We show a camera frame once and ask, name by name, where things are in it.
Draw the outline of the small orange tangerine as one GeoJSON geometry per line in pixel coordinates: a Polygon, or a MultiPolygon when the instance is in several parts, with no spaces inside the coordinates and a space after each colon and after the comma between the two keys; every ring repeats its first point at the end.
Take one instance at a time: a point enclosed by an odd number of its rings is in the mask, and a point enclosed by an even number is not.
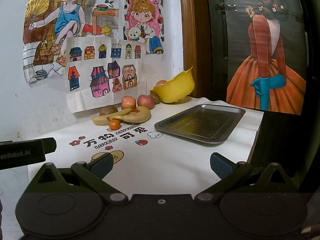
{"type": "Polygon", "coordinates": [[[108,125],[111,130],[117,130],[121,127],[120,121],[117,119],[113,119],[113,120],[109,121],[108,125]]]}

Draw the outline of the long yellow banana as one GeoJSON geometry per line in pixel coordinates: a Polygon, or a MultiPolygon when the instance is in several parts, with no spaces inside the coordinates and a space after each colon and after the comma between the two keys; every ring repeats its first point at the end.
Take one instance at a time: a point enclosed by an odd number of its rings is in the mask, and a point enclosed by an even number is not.
{"type": "Polygon", "coordinates": [[[131,111],[132,111],[131,108],[126,108],[124,110],[121,110],[121,111],[118,111],[115,113],[94,116],[94,117],[92,117],[92,121],[93,121],[93,124],[95,124],[97,126],[106,126],[109,124],[109,122],[112,118],[117,118],[119,116],[125,116],[125,115],[129,114],[131,111]]]}

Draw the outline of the large brown kiwi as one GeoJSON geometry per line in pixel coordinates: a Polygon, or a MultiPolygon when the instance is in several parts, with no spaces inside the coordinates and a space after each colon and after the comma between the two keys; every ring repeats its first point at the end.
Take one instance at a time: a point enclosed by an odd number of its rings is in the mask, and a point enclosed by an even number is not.
{"type": "Polygon", "coordinates": [[[115,105],[107,105],[104,106],[100,109],[100,113],[99,115],[109,115],[109,114],[113,114],[113,113],[117,113],[118,109],[115,105]]]}

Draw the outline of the short yellow banana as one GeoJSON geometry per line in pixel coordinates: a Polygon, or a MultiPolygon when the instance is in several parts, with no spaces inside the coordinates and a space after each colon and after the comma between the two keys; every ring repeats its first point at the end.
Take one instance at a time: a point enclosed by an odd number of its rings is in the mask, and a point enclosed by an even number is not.
{"type": "Polygon", "coordinates": [[[117,119],[128,123],[141,124],[148,121],[151,118],[151,111],[148,108],[138,106],[136,109],[139,110],[138,113],[130,112],[125,116],[119,116],[117,118],[112,118],[111,120],[117,119]]]}

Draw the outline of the red apple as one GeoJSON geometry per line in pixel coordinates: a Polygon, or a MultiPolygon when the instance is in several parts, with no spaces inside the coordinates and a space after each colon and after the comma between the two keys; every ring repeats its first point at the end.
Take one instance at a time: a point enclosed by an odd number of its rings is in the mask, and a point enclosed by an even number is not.
{"type": "Polygon", "coordinates": [[[121,109],[136,109],[136,99],[132,96],[124,96],[121,100],[121,109]]]}
{"type": "Polygon", "coordinates": [[[137,105],[153,109],[155,101],[151,95],[140,95],[137,99],[137,105]]]}
{"type": "Polygon", "coordinates": [[[166,80],[160,80],[156,83],[157,86],[164,85],[167,81],[166,80]]]}

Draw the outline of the metal baking tray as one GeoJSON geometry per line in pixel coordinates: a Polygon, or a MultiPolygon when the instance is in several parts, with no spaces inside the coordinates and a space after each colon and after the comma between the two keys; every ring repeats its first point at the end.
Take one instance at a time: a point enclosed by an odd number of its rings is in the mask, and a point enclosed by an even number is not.
{"type": "Polygon", "coordinates": [[[237,107],[200,104],[155,123],[169,135],[207,144],[225,142],[246,111],[237,107]]]}

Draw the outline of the small kiwi beside bowl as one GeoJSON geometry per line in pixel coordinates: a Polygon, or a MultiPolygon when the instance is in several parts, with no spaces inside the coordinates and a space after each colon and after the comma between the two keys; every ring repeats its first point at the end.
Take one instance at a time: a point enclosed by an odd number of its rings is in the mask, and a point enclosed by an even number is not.
{"type": "Polygon", "coordinates": [[[150,95],[152,96],[155,105],[157,105],[157,104],[159,104],[159,103],[161,102],[161,99],[160,99],[160,97],[159,97],[157,94],[155,94],[155,93],[150,93],[150,95]]]}

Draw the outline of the yellow plastic colander bowl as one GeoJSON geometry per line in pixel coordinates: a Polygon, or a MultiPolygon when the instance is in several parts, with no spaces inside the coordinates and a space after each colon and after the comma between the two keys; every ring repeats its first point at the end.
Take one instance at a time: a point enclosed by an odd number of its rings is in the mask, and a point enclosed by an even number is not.
{"type": "Polygon", "coordinates": [[[163,85],[156,85],[150,92],[164,103],[174,103],[188,96],[195,89],[192,68],[184,70],[163,85]]]}

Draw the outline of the colourful houses drawing paper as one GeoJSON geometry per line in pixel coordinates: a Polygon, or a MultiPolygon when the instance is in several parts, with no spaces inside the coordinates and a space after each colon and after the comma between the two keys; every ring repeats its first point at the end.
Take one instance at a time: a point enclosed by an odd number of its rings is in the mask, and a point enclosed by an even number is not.
{"type": "Polygon", "coordinates": [[[71,37],[66,47],[66,99],[77,113],[137,98],[147,89],[146,46],[109,37],[71,37]]]}

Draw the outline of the red apple in bowl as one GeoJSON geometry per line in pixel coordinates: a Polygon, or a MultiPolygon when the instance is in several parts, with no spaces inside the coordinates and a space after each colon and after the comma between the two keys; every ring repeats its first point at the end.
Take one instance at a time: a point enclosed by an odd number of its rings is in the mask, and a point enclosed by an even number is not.
{"type": "Polygon", "coordinates": [[[167,81],[166,80],[160,80],[156,83],[157,86],[164,85],[167,81]]]}

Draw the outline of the orange dress lady poster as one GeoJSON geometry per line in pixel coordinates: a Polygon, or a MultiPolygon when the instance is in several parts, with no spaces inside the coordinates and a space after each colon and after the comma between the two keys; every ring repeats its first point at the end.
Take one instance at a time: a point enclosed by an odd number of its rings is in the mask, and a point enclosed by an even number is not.
{"type": "Polygon", "coordinates": [[[280,23],[288,0],[256,0],[245,11],[250,20],[250,55],[236,70],[226,101],[231,105],[300,115],[306,81],[286,65],[280,23]]]}

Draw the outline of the boy with fan drawing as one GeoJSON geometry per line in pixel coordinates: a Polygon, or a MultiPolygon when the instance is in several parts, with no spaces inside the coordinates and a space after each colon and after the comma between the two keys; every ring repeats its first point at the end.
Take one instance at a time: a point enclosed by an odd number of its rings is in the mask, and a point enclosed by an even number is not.
{"type": "Polygon", "coordinates": [[[23,31],[27,83],[65,72],[70,37],[118,37],[119,0],[28,0],[23,31]]]}

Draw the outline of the girl with teddy drawing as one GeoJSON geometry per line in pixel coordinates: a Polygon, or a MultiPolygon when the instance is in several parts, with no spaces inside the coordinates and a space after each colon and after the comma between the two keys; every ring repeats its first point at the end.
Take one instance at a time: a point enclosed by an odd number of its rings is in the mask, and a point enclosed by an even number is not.
{"type": "Polygon", "coordinates": [[[163,54],[163,0],[125,0],[124,38],[146,44],[149,54],[163,54]]]}

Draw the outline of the brown wooden door frame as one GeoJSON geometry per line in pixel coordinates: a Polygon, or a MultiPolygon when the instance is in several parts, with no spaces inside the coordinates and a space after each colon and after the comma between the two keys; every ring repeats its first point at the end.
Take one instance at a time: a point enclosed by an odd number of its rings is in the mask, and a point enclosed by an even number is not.
{"type": "Polygon", "coordinates": [[[210,98],[212,44],[208,0],[181,0],[183,69],[192,70],[195,98],[210,98]]]}

